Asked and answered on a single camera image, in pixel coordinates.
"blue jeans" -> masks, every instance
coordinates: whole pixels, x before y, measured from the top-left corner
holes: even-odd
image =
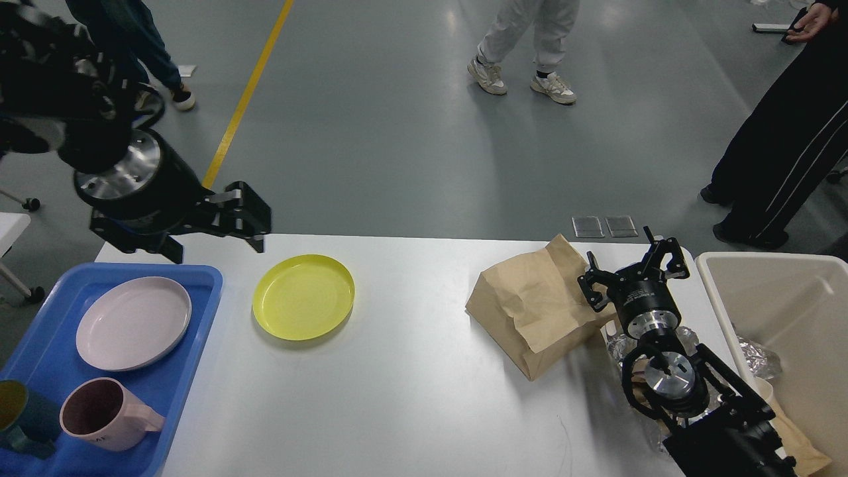
[[[149,83],[144,63],[168,89],[178,89],[180,71],[165,51],[165,43],[141,0],[65,0],[70,14],[86,26],[98,49],[130,81]]]

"crumpled foil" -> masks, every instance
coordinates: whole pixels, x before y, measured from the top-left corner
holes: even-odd
[[[630,351],[636,347],[636,340],[630,338],[624,333],[619,333],[612,336],[606,341],[606,350],[610,353],[613,362],[618,365],[618,370],[622,370],[622,359],[628,355]]]
[[[677,334],[680,342],[683,344],[683,348],[686,350],[686,354],[694,355],[697,351],[695,347],[700,344],[698,334],[685,326],[678,326]]]
[[[780,366],[780,356],[774,351],[753,340],[736,335],[742,354],[748,362],[748,369],[757,378],[774,379],[783,374],[784,369]]]

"yellow plate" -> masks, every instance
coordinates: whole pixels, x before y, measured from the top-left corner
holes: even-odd
[[[336,328],[354,305],[354,279],[323,255],[299,255],[271,268],[254,292],[254,316],[284,340],[310,340]]]

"gray floor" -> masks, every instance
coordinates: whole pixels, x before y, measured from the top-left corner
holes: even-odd
[[[57,0],[36,4],[69,18]],[[147,4],[175,61],[198,65],[198,107],[156,129],[202,177],[283,1]],[[579,97],[569,107],[529,88],[530,34],[503,64],[505,97],[470,78],[497,2],[295,0],[214,187],[250,183],[277,233],[574,239],[572,216],[630,215],[695,255],[739,250],[712,237],[725,211],[697,192],[800,50],[751,23],[788,23],[798,6],[584,1],[561,68]],[[44,204],[3,258],[25,281],[49,289],[94,259],[102,242],[54,154],[11,154],[0,187]],[[845,206],[845,187],[823,184],[782,251],[833,242]],[[0,198],[0,210],[20,209]],[[0,295],[4,362],[37,306],[5,283]]]

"hand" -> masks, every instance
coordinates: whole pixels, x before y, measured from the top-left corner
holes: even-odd
[[[833,16],[834,11],[829,6],[824,3],[814,3],[810,7],[810,11],[794,25],[796,30],[801,31],[789,29],[786,32],[786,41],[809,42],[818,32],[830,24]]]

